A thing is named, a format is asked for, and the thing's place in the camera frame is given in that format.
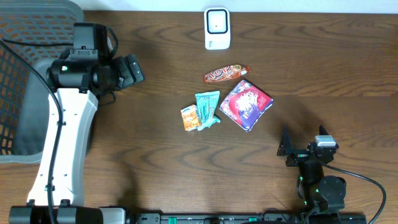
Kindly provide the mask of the purple red pad packet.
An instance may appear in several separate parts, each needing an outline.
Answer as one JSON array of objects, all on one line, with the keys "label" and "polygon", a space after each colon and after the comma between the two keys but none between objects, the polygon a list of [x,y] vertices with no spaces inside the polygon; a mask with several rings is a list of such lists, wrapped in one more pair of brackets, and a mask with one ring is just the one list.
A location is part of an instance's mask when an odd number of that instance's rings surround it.
[{"label": "purple red pad packet", "polygon": [[252,83],[241,80],[220,104],[220,110],[246,132],[273,104],[273,99]]}]

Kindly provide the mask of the orange snack box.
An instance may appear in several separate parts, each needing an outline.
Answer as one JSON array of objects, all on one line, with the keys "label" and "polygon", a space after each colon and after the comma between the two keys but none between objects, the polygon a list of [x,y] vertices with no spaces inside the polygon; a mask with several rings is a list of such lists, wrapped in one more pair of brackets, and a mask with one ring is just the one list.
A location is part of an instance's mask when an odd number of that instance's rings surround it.
[{"label": "orange snack box", "polygon": [[201,126],[201,120],[198,115],[197,105],[190,105],[180,110],[183,125],[186,131],[193,131]]}]

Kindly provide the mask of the green wipes packet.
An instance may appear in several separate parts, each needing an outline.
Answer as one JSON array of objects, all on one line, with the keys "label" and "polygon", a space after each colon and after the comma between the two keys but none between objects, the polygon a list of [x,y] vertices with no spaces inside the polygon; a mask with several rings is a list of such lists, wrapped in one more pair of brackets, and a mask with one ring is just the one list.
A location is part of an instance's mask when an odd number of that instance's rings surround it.
[{"label": "green wipes packet", "polygon": [[220,98],[220,91],[210,91],[205,93],[197,93],[195,95],[197,100],[198,114],[201,121],[199,131],[210,128],[215,123],[220,123],[220,119],[215,116],[215,110],[218,106]]}]

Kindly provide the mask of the orange chocolate bar wrapper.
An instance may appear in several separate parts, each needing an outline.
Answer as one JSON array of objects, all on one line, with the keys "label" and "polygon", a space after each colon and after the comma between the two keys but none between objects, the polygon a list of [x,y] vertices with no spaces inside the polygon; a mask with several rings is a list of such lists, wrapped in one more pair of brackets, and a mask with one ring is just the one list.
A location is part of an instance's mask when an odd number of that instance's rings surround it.
[{"label": "orange chocolate bar wrapper", "polygon": [[222,67],[205,74],[203,76],[203,80],[205,83],[222,82],[239,78],[250,71],[251,67],[249,65],[228,65],[226,67]]}]

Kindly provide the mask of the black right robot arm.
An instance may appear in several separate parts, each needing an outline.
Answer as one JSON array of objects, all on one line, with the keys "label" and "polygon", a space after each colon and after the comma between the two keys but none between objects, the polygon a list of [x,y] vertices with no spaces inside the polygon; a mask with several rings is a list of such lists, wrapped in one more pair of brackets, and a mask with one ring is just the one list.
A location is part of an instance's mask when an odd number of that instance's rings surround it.
[{"label": "black right robot arm", "polygon": [[309,210],[336,212],[345,207],[346,182],[341,177],[325,175],[323,168],[333,161],[339,145],[321,125],[319,134],[305,149],[295,149],[287,128],[283,128],[277,155],[285,157],[287,167],[298,167],[298,187]]}]

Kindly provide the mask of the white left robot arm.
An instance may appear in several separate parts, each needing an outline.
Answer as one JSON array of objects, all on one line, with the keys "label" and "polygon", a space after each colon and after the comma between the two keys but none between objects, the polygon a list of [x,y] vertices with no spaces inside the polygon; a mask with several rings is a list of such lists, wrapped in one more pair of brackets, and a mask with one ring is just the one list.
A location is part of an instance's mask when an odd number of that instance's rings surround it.
[{"label": "white left robot arm", "polygon": [[110,27],[78,22],[68,50],[39,75],[49,93],[44,150],[27,203],[10,209],[10,223],[134,222],[125,208],[84,205],[83,169],[99,100],[144,80],[136,56],[117,51]]}]

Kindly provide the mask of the white barcode scanner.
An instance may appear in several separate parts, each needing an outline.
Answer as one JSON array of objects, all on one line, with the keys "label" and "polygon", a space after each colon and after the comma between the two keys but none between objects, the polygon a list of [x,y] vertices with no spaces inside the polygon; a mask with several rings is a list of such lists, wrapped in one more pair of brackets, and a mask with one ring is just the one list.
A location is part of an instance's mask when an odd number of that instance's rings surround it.
[{"label": "white barcode scanner", "polygon": [[225,50],[231,43],[230,13],[225,7],[211,7],[204,12],[205,48]]}]

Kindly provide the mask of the dark grey plastic basket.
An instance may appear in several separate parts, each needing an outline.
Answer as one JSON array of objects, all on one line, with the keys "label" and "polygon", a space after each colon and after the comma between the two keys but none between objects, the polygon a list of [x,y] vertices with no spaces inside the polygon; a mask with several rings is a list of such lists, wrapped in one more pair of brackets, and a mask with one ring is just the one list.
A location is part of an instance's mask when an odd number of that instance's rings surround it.
[{"label": "dark grey plastic basket", "polygon": [[72,1],[1,1],[1,163],[40,162],[49,93],[34,72],[70,49],[83,20]]}]

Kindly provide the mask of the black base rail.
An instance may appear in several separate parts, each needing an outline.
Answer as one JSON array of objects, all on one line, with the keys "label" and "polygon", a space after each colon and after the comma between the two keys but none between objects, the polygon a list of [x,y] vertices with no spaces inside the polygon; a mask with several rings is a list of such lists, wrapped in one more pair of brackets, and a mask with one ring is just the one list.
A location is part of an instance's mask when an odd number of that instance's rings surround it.
[{"label": "black base rail", "polygon": [[263,215],[161,215],[159,213],[141,213],[132,217],[129,224],[255,224],[255,223],[289,223],[289,224],[366,224],[364,215],[311,215],[308,218],[287,213],[265,213]]}]

